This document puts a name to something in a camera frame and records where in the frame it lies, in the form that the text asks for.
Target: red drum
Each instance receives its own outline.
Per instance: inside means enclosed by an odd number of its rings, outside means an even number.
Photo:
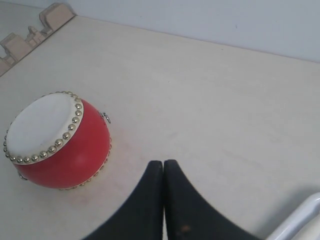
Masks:
[[[54,189],[77,188],[104,167],[111,139],[104,117],[72,92],[45,95],[26,107],[5,137],[5,156],[22,179]]]

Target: table surface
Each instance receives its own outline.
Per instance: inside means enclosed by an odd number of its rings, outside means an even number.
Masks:
[[[109,114],[109,161],[58,191],[21,181],[1,155],[0,239],[83,238],[166,159],[265,239],[320,192],[319,76],[318,63],[75,17],[0,78],[0,137],[40,96],[73,91]]]

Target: gold stud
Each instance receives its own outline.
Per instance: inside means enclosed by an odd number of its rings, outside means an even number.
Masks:
[[[45,159],[46,157],[48,157],[48,153],[46,151],[41,151],[40,158]]]
[[[81,105],[80,103],[77,103],[77,104],[75,105],[75,107],[76,107],[76,109],[82,109],[82,105]]]
[[[24,161],[24,163],[29,163],[30,162],[30,157],[27,157],[27,156],[25,156],[24,158],[23,158],[23,161]]]
[[[75,115],[76,116],[81,116],[82,115],[82,111],[79,111],[79,110],[75,111]]]
[[[62,139],[57,139],[54,142],[54,145],[58,148],[60,148],[64,144],[64,141]]]
[[[64,140],[67,140],[67,139],[69,139],[71,137],[71,135],[70,135],[70,133],[68,133],[68,132],[65,132],[63,135],[62,135],[62,138],[64,139]]]
[[[32,155],[31,160],[32,160],[32,162],[36,162],[39,160],[39,157],[37,155]]]
[[[74,124],[69,124],[68,129],[69,129],[70,131],[73,131],[73,130],[76,129],[76,125],[74,125]]]
[[[49,152],[50,154],[53,154],[55,151],[57,151],[57,148],[56,148],[55,146],[50,146],[50,147],[48,148],[48,152]]]
[[[77,124],[79,121],[80,121],[80,119],[78,117],[76,117],[76,116],[72,118],[72,122],[74,124]]]
[[[17,162],[18,164],[22,163],[22,161],[23,161],[23,159],[22,159],[21,156],[17,156],[17,157],[16,157],[16,162]]]

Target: drum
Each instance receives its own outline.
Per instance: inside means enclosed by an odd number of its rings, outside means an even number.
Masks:
[[[22,179],[54,188],[83,186],[107,162],[111,138],[106,113],[70,91],[45,95],[12,122],[5,156]]]

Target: white wall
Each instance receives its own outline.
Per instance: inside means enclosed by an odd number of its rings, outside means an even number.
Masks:
[[[47,7],[54,0],[6,0]],[[316,0],[65,0],[80,16],[320,62]]]

